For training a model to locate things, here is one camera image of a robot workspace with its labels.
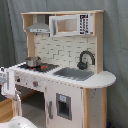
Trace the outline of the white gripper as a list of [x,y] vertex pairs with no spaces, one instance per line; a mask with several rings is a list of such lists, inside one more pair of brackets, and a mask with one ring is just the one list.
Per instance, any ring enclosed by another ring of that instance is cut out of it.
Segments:
[[15,96],[13,98],[15,116],[22,116],[22,104],[21,104],[20,94],[21,94],[21,92],[16,90]]

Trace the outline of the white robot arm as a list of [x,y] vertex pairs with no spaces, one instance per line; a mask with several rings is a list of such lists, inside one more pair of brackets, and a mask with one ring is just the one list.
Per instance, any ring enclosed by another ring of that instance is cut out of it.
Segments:
[[16,116],[13,117],[9,122],[9,128],[38,128],[30,120],[22,116],[22,106],[19,93],[15,95],[16,101]]

